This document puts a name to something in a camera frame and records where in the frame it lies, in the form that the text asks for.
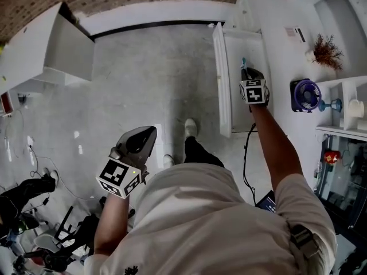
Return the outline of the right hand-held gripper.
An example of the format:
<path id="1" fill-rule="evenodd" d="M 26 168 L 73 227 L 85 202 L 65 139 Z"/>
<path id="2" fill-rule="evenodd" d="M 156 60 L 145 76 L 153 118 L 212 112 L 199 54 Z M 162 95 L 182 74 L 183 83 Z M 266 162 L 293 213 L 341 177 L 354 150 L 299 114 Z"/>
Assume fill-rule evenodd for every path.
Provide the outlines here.
<path id="1" fill-rule="evenodd" d="M 247 104 L 268 106 L 270 91 L 262 72 L 254 68 L 247 68 L 247 61 L 242 58 L 240 94 Z"/>

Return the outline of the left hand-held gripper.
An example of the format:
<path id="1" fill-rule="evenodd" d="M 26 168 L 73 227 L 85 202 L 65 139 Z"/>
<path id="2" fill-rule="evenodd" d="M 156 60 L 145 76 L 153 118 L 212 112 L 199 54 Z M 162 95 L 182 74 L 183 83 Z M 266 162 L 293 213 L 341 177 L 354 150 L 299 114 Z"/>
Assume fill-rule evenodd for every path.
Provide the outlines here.
<path id="1" fill-rule="evenodd" d="M 146 162 L 157 138 L 155 126 L 143 126 L 124 133 L 96 174 L 101 188 L 122 199 L 140 184 L 146 184 Z"/>

